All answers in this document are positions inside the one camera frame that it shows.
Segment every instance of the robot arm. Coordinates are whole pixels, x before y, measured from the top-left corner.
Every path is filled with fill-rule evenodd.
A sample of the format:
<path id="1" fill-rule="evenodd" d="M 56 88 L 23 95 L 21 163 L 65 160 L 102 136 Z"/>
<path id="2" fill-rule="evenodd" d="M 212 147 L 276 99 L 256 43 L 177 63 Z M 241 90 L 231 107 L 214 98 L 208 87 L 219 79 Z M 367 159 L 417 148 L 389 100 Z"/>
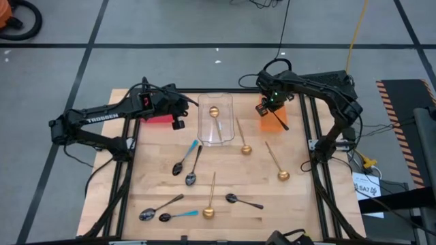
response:
<path id="1" fill-rule="evenodd" d="M 142 90 L 134 89 L 135 86 L 139 85 L 143 85 Z M 79 143 L 106 149 L 112 153 L 115 161 L 128 161 L 131 156 L 125 139 L 105 137 L 82 130 L 81 127 L 116 118 L 144 118 L 148 120 L 156 116 L 172 115 L 174 119 L 172 128 L 177 130 L 185 127 L 184 122 L 179 118 L 187 116 L 188 102 L 198 105 L 195 101 L 177 93 L 174 84 L 162 88 L 157 87 L 156 93 L 150 92 L 150 84 L 146 82 L 145 78 L 143 78 L 143 83 L 135 86 L 129 89 L 126 96 L 116 104 L 82 110 L 70 109 L 57 119 L 51 120 L 49 126 L 52 142 L 62 146 Z"/>
<path id="2" fill-rule="evenodd" d="M 277 61 L 287 63 L 288 70 L 272 76 L 266 71 L 266 68 Z M 259 72 L 256 86 L 260 88 L 263 98 L 262 103 L 256 106 L 256 110 L 260 116 L 265 116 L 268 111 L 274 112 L 281 108 L 286 100 L 293 98 L 292 93 L 300 93 L 324 100 L 334 118 L 334 125 L 327 135 L 318 140 L 313 156 L 317 161 L 327 162 L 336 150 L 338 136 L 344 129 L 353 125 L 362 113 L 362 107 L 356 101 L 357 96 L 352 80 L 346 76 L 344 71 L 325 75 L 330 79 L 317 79 L 319 76 L 300 77 L 292 72 L 291 67 L 291 63 L 287 59 L 276 59 L 266 64 Z"/>

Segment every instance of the spoon handle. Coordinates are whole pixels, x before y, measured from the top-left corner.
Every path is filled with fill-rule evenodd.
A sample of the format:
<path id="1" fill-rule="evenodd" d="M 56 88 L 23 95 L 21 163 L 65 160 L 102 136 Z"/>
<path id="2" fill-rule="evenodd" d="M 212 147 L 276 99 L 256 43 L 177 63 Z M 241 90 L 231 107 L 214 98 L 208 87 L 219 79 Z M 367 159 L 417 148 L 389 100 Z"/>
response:
<path id="1" fill-rule="evenodd" d="M 243 139 L 243 144 L 244 144 L 244 146 L 245 146 L 245 139 L 244 139 L 244 133 L 243 133 L 243 129 L 240 127 L 240 124 L 239 124 L 239 119 L 238 118 L 236 118 L 236 123 L 238 124 L 238 128 L 239 128 L 239 133 L 240 133 L 240 137 Z"/>
<path id="2" fill-rule="evenodd" d="M 215 174 L 216 174 L 216 172 L 213 172 L 213 180 L 212 180 L 212 188 L 211 188 L 211 197 L 209 197 L 209 207 L 212 205 L 213 189 L 215 188 Z"/>
<path id="3" fill-rule="evenodd" d="M 194 210 L 194 211 L 186 212 L 186 213 L 183 213 L 183 214 L 173 215 L 172 217 L 196 216 L 196 215 L 198 215 L 198 210 Z"/>
<path id="4" fill-rule="evenodd" d="M 266 144 L 266 147 L 268 147 L 268 151 L 269 151 L 270 155 L 272 156 L 272 159 L 274 160 L 275 165 L 279 168 L 279 171 L 281 171 L 279 162 L 278 162 L 277 158 L 275 157 L 273 151 L 271 150 L 270 145 L 268 145 L 268 142 L 265 142 L 265 144 Z"/>
<path id="5" fill-rule="evenodd" d="M 185 158 L 192 152 L 192 150 L 196 147 L 198 145 L 198 140 L 194 140 L 193 142 L 192 142 L 192 145 L 191 145 L 191 147 L 189 147 L 189 150 L 188 150 L 188 152 L 186 152 L 186 155 L 183 157 L 183 160 L 182 160 L 182 162 L 185 160 Z"/>
<path id="6" fill-rule="evenodd" d="M 185 197 L 185 196 L 184 196 L 183 194 L 180 194 L 180 195 L 178 195 L 177 197 L 175 197 L 173 200 L 169 201 L 168 203 L 165 203 L 164 205 L 162 205 L 162 206 L 156 208 L 155 211 L 158 211 L 159 209 L 165 207 L 166 205 L 169 205 L 169 204 L 171 204 L 171 203 L 173 203 L 173 202 L 175 202 L 175 201 L 178 201 L 178 200 L 180 200 L 180 199 L 182 199 L 182 198 L 184 198 L 184 197 Z"/>
<path id="7" fill-rule="evenodd" d="M 251 205 L 251 206 L 253 206 L 253 207 L 255 207 L 255 208 L 264 209 L 264 206 L 263 206 L 263 205 L 260 205 L 260 204 L 249 203 L 249 202 L 247 202 L 247 201 L 241 201 L 241 200 L 238 200 L 238 201 L 243 202 L 243 203 L 248 204 L 248 205 Z"/>
<path id="8" fill-rule="evenodd" d="M 219 129 L 219 123 L 218 123 L 218 119 L 217 118 L 215 118 L 215 124 L 217 125 L 219 141 L 222 142 L 223 141 L 223 137 L 221 136 L 221 129 Z"/>
<path id="9" fill-rule="evenodd" d="M 198 157 L 200 156 L 200 153 L 203 150 L 203 146 L 198 146 L 198 150 L 197 150 L 197 157 L 196 157 L 196 162 L 193 164 L 193 168 L 192 168 L 192 173 L 193 171 L 196 169 L 196 165 L 197 165 L 197 161 L 198 161 Z"/>

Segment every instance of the blue spoon handle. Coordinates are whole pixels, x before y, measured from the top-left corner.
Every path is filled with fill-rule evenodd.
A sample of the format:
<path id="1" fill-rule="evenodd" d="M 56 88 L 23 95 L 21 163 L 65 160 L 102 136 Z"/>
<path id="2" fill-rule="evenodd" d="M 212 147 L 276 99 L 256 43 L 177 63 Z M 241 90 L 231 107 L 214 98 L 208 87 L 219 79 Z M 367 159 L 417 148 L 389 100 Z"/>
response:
<path id="1" fill-rule="evenodd" d="M 189 153 L 191 153 L 192 150 L 193 150 L 197 145 L 198 145 L 198 140 L 194 140 L 194 141 L 192 142 L 192 145 L 191 145 L 191 147 L 189 148 L 188 152 L 186 152 L 185 157 L 183 157 L 183 159 L 185 159 L 185 158 L 189 155 Z"/>
<path id="2" fill-rule="evenodd" d="M 180 216 L 196 216 L 196 215 L 198 215 L 198 210 L 194 210 L 194 211 L 186 212 L 186 213 L 183 213 L 183 214 L 173 215 L 173 217 L 180 217 Z"/>

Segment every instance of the wooden board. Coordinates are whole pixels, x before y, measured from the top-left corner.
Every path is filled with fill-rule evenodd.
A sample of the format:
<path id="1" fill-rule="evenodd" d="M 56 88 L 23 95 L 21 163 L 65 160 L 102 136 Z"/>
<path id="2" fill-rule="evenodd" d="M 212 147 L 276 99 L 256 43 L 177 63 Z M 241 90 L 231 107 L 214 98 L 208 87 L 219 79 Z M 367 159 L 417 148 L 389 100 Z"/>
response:
<path id="1" fill-rule="evenodd" d="M 125 92 L 113 90 L 110 103 L 119 101 Z M 194 100 L 198 98 L 198 94 L 187 95 Z M 314 240 L 321 240 L 312 177 L 300 170 L 301 163 L 309 159 L 309 154 L 298 96 L 286 103 L 290 130 L 282 133 L 260 131 L 259 115 L 254 109 L 259 95 L 233 94 L 233 100 L 234 115 L 239 118 L 245 140 L 253 147 L 253 152 L 250 156 L 240 153 L 243 143 L 235 126 L 236 136 L 229 146 L 204 147 L 196 167 L 197 182 L 193 186 L 185 185 L 185 176 L 193 167 L 196 149 L 185 160 L 184 170 L 179 176 L 174 177 L 171 171 L 197 138 L 197 108 L 190 106 L 189 115 L 184 118 L 186 127 L 182 130 L 173 131 L 171 124 L 141 124 L 123 239 L 179 240 L 182 235 L 187 235 L 189 240 L 262 241 L 274 230 L 285 233 L 304 228 Z M 326 133 L 333 121 L 323 101 L 317 101 L 317 106 L 322 131 Z M 104 123 L 102 134 L 114 137 L 121 134 L 122 128 L 123 120 L 111 120 Z M 270 144 L 281 167 L 290 172 L 288 181 L 277 179 L 277 167 L 265 141 Z M 337 152 L 335 156 L 346 160 L 345 153 Z M 109 158 L 108 152 L 98 152 L 95 168 Z M 88 231 L 106 207 L 114 166 L 103 169 L 90 183 L 78 234 Z M 213 172 L 217 173 L 212 203 L 216 214 L 214 219 L 205 220 L 201 211 L 208 205 Z M 331 160 L 330 174 L 339 209 L 356 231 L 365 236 L 349 168 Z M 156 208 L 181 193 L 185 195 L 184 199 L 159 210 L 153 220 L 138 219 L 144 209 Z M 245 201 L 260 203 L 264 209 L 228 203 L 225 200 L 228 193 L 234 193 Z M 158 219 L 164 212 L 180 214 L 191 210 L 198 210 L 200 215 L 177 217 L 167 223 Z M 117 219 L 118 210 L 112 224 L 116 224 Z"/>

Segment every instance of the gold spoon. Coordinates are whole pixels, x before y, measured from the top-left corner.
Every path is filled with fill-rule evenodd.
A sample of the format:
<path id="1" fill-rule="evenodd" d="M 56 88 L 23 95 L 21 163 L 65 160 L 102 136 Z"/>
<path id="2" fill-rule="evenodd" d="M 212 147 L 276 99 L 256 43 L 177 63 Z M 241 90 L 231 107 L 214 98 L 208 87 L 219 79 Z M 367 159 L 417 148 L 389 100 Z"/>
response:
<path id="1" fill-rule="evenodd" d="M 245 144 L 245 139 L 244 139 L 243 129 L 240 127 L 239 119 L 238 119 L 238 118 L 236 118 L 236 122 L 238 123 L 238 128 L 239 128 L 240 137 L 243 139 L 243 144 L 244 144 L 244 146 L 240 149 L 240 151 L 241 151 L 243 154 L 251 154 L 251 151 L 252 151 L 253 149 L 251 149 L 251 146 Z"/>
<path id="2" fill-rule="evenodd" d="M 221 136 L 221 130 L 219 129 L 219 123 L 218 123 L 218 119 L 217 117 L 219 116 L 219 110 L 218 107 L 213 106 L 209 109 L 209 115 L 212 116 L 213 118 L 215 118 L 215 124 L 217 126 L 217 131 L 218 131 L 218 136 L 219 136 L 219 141 L 222 142 L 223 138 Z"/>
<path id="3" fill-rule="evenodd" d="M 205 219 L 211 219 L 215 215 L 215 210 L 212 208 L 212 196 L 213 196 L 213 189 L 215 188 L 215 172 L 213 172 L 213 180 L 212 180 L 212 188 L 211 188 L 211 197 L 209 197 L 209 206 L 207 206 L 205 209 L 203 209 L 203 217 Z"/>
<path id="4" fill-rule="evenodd" d="M 279 173 L 277 174 L 277 177 L 281 181 L 289 180 L 289 177 L 290 177 L 289 173 L 287 171 L 284 171 L 284 170 L 282 170 L 280 168 L 279 162 L 278 162 L 277 158 L 275 158 L 275 155 L 272 152 L 270 146 L 268 145 L 268 142 L 265 142 L 265 144 L 266 144 L 266 147 L 268 147 L 268 150 L 269 150 L 269 152 L 270 152 L 270 154 L 272 156 L 272 159 L 274 159 L 275 165 L 279 168 Z"/>

